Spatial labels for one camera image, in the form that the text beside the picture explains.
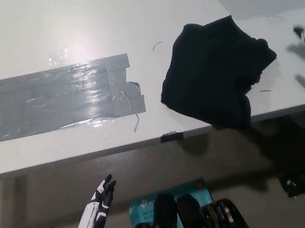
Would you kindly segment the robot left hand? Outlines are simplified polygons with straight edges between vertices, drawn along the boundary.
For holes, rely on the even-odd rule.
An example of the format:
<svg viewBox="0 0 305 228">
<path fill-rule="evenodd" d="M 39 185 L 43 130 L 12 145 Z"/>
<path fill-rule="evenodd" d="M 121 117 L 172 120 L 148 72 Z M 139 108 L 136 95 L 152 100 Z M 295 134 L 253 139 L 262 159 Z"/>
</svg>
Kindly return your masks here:
<svg viewBox="0 0 305 228">
<path fill-rule="evenodd" d="M 111 174 L 103 179 L 87 203 L 78 228 L 104 228 L 113 201 L 115 184 Z"/>
</svg>

